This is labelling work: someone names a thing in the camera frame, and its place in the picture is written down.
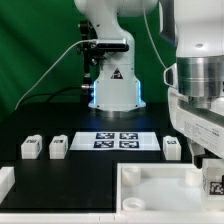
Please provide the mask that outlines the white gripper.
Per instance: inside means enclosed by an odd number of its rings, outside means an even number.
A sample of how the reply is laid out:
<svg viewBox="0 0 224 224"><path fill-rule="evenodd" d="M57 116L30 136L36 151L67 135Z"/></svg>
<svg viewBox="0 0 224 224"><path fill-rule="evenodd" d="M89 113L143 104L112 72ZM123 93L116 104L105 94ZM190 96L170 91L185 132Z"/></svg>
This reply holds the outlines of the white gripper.
<svg viewBox="0 0 224 224"><path fill-rule="evenodd" d="M188 97L178 92L177 64L164 73L168 88L168 108L172 126L187 137L192 163L202 168L205 149L224 159L224 96L216 98L210 109L189 105Z"/></svg>

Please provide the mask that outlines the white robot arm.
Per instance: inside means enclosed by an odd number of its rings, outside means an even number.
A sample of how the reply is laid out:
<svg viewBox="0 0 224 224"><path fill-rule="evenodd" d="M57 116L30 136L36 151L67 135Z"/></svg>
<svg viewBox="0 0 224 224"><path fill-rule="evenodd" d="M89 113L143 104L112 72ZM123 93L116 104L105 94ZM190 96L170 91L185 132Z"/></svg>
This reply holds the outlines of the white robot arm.
<svg viewBox="0 0 224 224"><path fill-rule="evenodd" d="M160 9L160 32L177 45L164 71L173 127L195 158L209 150L224 159L224 0L74 0L96 31L90 55L100 63L90 107L127 114L145 107L135 76L135 40L119 17Z"/></svg>

